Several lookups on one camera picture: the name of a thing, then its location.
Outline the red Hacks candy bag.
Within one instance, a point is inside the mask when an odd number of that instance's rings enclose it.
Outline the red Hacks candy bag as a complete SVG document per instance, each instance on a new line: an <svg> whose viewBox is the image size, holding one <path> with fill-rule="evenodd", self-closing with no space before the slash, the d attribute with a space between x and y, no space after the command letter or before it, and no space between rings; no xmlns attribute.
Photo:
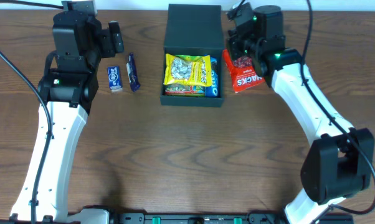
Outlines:
<svg viewBox="0 0 375 224"><path fill-rule="evenodd" d="M224 49L222 54L232 79L232 87L235 93L265 82L262 77L256 74L251 58L242 56L237 60L232 60L227 49Z"/></svg>

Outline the yellow Hacks candy bag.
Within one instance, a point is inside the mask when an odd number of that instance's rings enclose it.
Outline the yellow Hacks candy bag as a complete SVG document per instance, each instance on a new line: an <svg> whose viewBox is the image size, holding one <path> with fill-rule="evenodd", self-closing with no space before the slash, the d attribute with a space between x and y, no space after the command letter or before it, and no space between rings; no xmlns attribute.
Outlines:
<svg viewBox="0 0 375 224"><path fill-rule="evenodd" d="M212 86L211 57L166 54L163 84Z"/></svg>

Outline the blue Oreo cookie pack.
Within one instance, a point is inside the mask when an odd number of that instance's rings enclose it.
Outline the blue Oreo cookie pack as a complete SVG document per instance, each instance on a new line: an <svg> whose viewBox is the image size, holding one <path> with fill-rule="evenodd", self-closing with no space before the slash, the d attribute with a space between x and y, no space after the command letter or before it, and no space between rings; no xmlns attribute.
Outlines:
<svg viewBox="0 0 375 224"><path fill-rule="evenodd" d="M205 88L204 96L209 98L217 98L219 96L219 78L217 59L211 57L211 77L212 85Z"/></svg>

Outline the green gummy candy bag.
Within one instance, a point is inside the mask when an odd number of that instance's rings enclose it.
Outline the green gummy candy bag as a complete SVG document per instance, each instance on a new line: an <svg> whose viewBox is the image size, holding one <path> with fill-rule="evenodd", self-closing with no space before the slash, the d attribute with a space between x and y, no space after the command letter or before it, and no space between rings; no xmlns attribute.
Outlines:
<svg viewBox="0 0 375 224"><path fill-rule="evenodd" d="M164 85L164 94L165 95L179 95L179 96L203 96L204 86L190 86L190 85L180 85L180 84L171 84Z"/></svg>

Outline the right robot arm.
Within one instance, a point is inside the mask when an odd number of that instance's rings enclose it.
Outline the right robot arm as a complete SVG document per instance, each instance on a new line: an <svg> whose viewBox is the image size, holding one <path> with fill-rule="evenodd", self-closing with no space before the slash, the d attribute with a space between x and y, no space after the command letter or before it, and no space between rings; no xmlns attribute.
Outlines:
<svg viewBox="0 0 375 224"><path fill-rule="evenodd" d="M344 119L314 82L306 52L288 48L278 6L252 7L242 1L227 13L235 27L228 32L232 59L246 56L259 77L291 109L310 149L301 167L302 188L281 213L264 213L267 223L351 223L355 210L342 207L347 198L375 189L374 137ZM371 205L375 209L375 194Z"/></svg>

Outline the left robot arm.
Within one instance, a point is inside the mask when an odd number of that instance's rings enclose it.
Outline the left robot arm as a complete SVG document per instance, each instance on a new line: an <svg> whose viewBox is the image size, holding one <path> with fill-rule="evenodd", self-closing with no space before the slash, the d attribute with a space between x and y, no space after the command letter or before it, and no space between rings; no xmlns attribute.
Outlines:
<svg viewBox="0 0 375 224"><path fill-rule="evenodd" d="M9 223L116 223L117 214L92 205L70 214L68 187L78 139L98 90L103 58L123 52L120 27L103 29L94 10L66 9L54 16L55 50L45 60L34 93L39 128L22 190Z"/></svg>

